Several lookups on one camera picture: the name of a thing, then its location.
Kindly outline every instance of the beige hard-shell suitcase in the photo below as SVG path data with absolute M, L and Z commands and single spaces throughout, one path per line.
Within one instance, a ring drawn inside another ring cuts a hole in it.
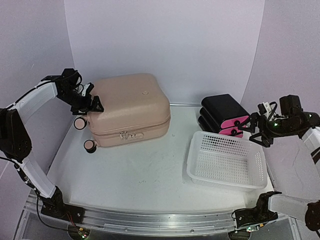
M 103 112 L 88 112 L 74 121 L 77 129 L 88 125 L 94 140 L 87 140 L 88 153 L 97 147 L 139 142 L 160 137 L 170 125 L 170 103 L 156 78 L 148 73 L 102 79 L 91 92 L 99 96 Z

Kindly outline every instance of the suitcase zipper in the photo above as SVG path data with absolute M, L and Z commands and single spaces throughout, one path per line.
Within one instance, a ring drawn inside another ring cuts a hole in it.
M 105 137 L 116 137 L 116 136 L 120 136 L 121 140 L 126 140 L 128 139 L 129 137 L 129 134 L 130 133 L 136 133 L 137 131 L 142 131 L 142 130 L 153 130 L 153 129 L 156 129 L 156 128 L 159 128 L 161 127 L 162 125 L 166 125 L 169 121 L 170 121 L 171 117 L 169 117 L 165 122 L 162 122 L 160 124 L 157 124 L 157 125 L 153 125 L 151 127 L 142 127 L 142 128 L 137 128 L 135 130 L 132 130 L 132 131 L 121 131 L 121 132 L 116 132 L 116 133 L 112 133 L 112 134 L 109 134 L 109 135 L 104 135 L 104 134 L 96 134 L 96 133 L 93 133 L 94 135 L 97 135 L 97 136 L 105 136 Z

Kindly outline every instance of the laundry basket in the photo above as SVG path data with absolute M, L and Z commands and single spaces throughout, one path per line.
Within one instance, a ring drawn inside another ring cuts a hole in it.
M 267 186 L 262 147 L 246 139 L 197 131 L 191 140 L 187 174 L 196 184 L 249 192 Z

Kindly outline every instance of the robotic arm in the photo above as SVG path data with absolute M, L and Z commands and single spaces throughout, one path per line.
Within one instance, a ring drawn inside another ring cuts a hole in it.
M 258 105 L 259 113 L 252 113 L 238 128 L 253 133 L 249 140 L 265 148 L 274 143 L 274 138 L 298 135 L 310 151 L 320 173 L 319 115 L 305 112 L 299 97 L 295 95 L 281 97 L 280 107 L 282 115 L 276 114 L 276 102 L 263 102 Z M 274 191 L 261 194 L 254 208 L 235 210 L 234 217 L 239 230 L 246 229 L 247 232 L 251 232 L 269 221 L 276 220 L 277 212 L 305 221 L 311 231 L 320 229 L 320 200 L 297 198 Z
M 47 178 L 31 154 L 32 142 L 25 124 L 39 108 L 55 97 L 71 105 L 74 115 L 103 112 L 99 97 L 90 94 L 94 85 L 82 85 L 81 81 L 78 71 L 66 68 L 62 75 L 45 77 L 16 102 L 0 108 L 0 150 L 7 157 L 5 159 L 14 163 L 22 180 L 40 196 L 43 214 L 68 220 L 68 212 L 76 223 L 81 221 L 83 208 L 64 204 L 62 192 Z

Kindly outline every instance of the plastic basket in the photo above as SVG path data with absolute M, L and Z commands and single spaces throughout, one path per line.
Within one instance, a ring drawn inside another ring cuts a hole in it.
M 187 174 L 196 184 L 249 192 L 267 186 L 262 147 L 246 139 L 197 131 L 191 140 Z

